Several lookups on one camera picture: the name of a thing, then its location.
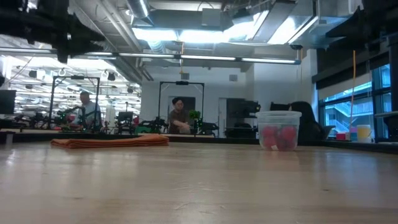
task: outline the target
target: black office chair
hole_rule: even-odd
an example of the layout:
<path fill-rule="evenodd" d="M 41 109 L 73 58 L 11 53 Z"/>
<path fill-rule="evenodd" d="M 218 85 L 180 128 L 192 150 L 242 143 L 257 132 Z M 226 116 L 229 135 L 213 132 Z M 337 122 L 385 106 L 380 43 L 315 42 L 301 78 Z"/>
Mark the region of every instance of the black office chair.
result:
<path fill-rule="evenodd" d="M 300 127 L 298 129 L 298 143 L 326 140 L 334 126 L 322 127 L 315 120 L 315 115 L 309 103 L 297 101 L 290 104 L 292 111 L 301 112 Z"/>

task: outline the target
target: person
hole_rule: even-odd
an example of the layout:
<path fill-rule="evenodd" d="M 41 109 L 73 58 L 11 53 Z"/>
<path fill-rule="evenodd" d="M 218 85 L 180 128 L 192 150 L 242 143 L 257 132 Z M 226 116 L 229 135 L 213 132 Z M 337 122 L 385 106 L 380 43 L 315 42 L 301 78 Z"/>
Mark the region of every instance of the person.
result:
<path fill-rule="evenodd" d="M 189 134 L 188 113 L 184 110 L 184 103 L 181 98 L 176 97 L 172 101 L 174 110 L 169 114 L 170 134 Z"/>
<path fill-rule="evenodd" d="M 95 103 L 90 100 L 90 94 L 87 91 L 83 91 L 80 93 L 80 101 L 81 101 L 81 106 L 86 109 L 85 111 L 85 118 L 86 118 L 86 124 L 88 127 L 91 127 L 91 125 L 94 122 L 94 116 L 95 116 Z M 101 109 L 100 106 L 97 104 L 97 117 L 96 117 L 96 123 L 97 125 L 101 124 Z M 81 109 L 78 110 L 78 115 L 77 117 L 72 121 L 72 125 L 79 125 L 80 118 L 79 116 L 82 115 Z"/>

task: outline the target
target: orange towel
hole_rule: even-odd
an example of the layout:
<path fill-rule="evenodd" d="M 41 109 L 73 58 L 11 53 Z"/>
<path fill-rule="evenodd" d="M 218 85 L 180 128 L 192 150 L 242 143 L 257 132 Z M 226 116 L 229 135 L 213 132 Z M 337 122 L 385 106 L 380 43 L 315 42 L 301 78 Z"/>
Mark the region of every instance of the orange towel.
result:
<path fill-rule="evenodd" d="M 99 147 L 135 147 L 135 146 L 168 146 L 169 138 L 159 134 L 148 134 L 133 139 L 89 140 L 89 139 L 53 139 L 51 145 L 69 149 Z"/>

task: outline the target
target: green object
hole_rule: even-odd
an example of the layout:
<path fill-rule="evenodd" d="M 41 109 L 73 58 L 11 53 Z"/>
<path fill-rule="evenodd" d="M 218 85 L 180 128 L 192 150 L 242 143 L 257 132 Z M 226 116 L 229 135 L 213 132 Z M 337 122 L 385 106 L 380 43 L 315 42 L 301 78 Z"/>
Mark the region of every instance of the green object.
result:
<path fill-rule="evenodd" d="M 200 119 L 200 112 L 199 111 L 195 111 L 195 110 L 190 110 L 189 111 L 189 118 L 190 119 Z"/>
<path fill-rule="evenodd" d="M 139 133 L 150 133 L 150 128 L 137 126 L 134 134 Z"/>

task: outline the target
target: white wall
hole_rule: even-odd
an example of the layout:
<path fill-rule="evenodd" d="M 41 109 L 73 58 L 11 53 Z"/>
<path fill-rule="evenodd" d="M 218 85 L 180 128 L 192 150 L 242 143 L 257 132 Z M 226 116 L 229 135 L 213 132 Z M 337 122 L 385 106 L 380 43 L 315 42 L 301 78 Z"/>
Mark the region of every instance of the white wall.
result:
<path fill-rule="evenodd" d="M 318 121 L 318 91 L 312 77 L 318 73 L 317 50 L 307 50 L 307 56 L 302 61 L 302 75 L 298 81 L 300 93 L 298 100 L 306 101 L 312 105 L 315 119 Z"/>
<path fill-rule="evenodd" d="M 269 110 L 271 102 L 288 104 L 297 99 L 298 69 L 296 65 L 254 65 L 254 100 L 262 111 Z"/>
<path fill-rule="evenodd" d="M 149 67 L 148 72 L 154 77 L 154 82 L 142 83 L 140 119 L 152 120 L 158 113 L 159 82 L 180 81 L 180 68 Z M 205 102 L 203 119 L 206 122 L 217 123 L 218 102 L 220 98 L 245 98 L 245 74 L 238 68 L 212 68 L 201 67 L 184 68 L 190 74 L 189 82 L 205 83 Z M 229 75 L 238 75 L 237 82 L 230 82 Z M 191 96 L 196 98 L 196 109 L 201 111 L 201 92 L 193 85 L 177 86 L 170 84 L 162 91 L 160 99 L 160 115 L 167 117 L 168 99 L 170 96 Z"/>

